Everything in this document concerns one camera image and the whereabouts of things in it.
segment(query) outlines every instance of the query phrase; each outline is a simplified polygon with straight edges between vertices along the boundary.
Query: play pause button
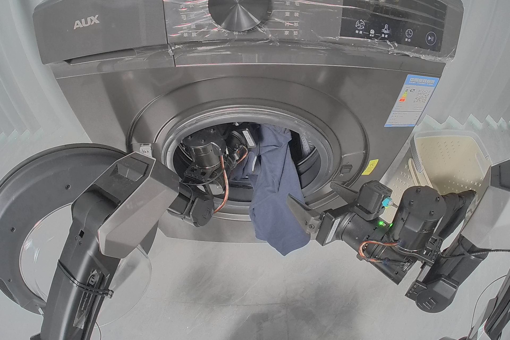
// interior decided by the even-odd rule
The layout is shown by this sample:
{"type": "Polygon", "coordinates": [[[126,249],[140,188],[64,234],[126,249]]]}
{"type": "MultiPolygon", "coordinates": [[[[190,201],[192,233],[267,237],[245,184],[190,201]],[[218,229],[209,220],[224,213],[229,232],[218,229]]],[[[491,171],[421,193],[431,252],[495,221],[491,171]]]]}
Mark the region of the play pause button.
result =
{"type": "Polygon", "coordinates": [[[425,42],[429,45],[434,45],[436,43],[436,33],[433,31],[429,31],[425,36],[425,42]]]}

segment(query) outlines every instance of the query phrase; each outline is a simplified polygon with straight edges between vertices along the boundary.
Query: qr code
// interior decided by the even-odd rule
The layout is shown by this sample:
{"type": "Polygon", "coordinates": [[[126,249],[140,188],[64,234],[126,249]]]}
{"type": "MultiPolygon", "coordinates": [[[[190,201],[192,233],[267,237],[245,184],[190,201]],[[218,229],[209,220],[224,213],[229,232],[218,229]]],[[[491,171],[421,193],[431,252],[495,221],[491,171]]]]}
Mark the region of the qr code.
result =
{"type": "Polygon", "coordinates": [[[419,89],[418,94],[415,96],[413,102],[426,103],[431,93],[432,89],[419,89]]]}

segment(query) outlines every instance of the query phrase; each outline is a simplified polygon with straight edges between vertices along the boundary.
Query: aux logo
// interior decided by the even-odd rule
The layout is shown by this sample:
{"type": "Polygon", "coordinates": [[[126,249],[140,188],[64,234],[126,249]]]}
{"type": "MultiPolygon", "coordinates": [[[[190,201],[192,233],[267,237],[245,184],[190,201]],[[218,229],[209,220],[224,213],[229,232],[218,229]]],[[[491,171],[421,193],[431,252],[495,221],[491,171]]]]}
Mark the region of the aux logo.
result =
{"type": "Polygon", "coordinates": [[[74,28],[73,30],[76,30],[77,28],[80,28],[80,27],[87,27],[89,25],[92,25],[94,23],[96,24],[99,24],[99,20],[97,19],[99,17],[99,14],[96,14],[95,16],[90,16],[90,17],[87,17],[87,20],[85,21],[84,18],[82,18],[82,20],[76,20],[74,22],[74,28]]]}

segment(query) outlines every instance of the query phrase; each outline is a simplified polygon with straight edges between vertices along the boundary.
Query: laundry basket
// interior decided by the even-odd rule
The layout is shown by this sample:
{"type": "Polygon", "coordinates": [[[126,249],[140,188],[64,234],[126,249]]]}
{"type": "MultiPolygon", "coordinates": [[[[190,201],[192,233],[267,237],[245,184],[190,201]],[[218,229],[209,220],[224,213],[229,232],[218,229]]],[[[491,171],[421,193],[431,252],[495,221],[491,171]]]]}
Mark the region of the laundry basket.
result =
{"type": "Polygon", "coordinates": [[[408,166],[415,185],[440,194],[477,190],[491,165],[487,150],[473,132],[442,130],[417,133],[408,166]]]}

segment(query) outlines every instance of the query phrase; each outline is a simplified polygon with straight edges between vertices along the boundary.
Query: yellow warning label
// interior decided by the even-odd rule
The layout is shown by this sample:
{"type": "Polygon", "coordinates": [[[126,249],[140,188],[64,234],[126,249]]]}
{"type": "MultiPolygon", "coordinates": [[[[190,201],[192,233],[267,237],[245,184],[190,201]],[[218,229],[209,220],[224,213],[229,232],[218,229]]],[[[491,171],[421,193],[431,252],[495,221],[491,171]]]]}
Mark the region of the yellow warning label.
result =
{"type": "Polygon", "coordinates": [[[368,176],[370,173],[372,173],[372,170],[375,169],[375,166],[377,165],[377,162],[379,161],[379,159],[374,159],[374,160],[371,160],[368,162],[368,166],[367,168],[365,169],[365,171],[363,171],[361,173],[362,176],[368,176]]]}

